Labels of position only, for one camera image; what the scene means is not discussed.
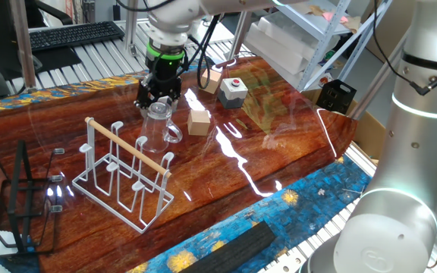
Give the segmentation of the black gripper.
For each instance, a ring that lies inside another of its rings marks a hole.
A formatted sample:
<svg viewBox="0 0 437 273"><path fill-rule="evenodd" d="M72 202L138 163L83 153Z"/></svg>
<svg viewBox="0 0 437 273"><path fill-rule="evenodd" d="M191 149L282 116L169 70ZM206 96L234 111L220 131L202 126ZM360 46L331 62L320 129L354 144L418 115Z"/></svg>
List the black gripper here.
<svg viewBox="0 0 437 273"><path fill-rule="evenodd" d="M141 114L146 114L153 99L165 96L164 103L171 107L172 111L178 108L178 100L181 97L181 78L177 75L182 60L168 60L157 57L146 58L149 68L148 77L140 81L134 106Z"/></svg>

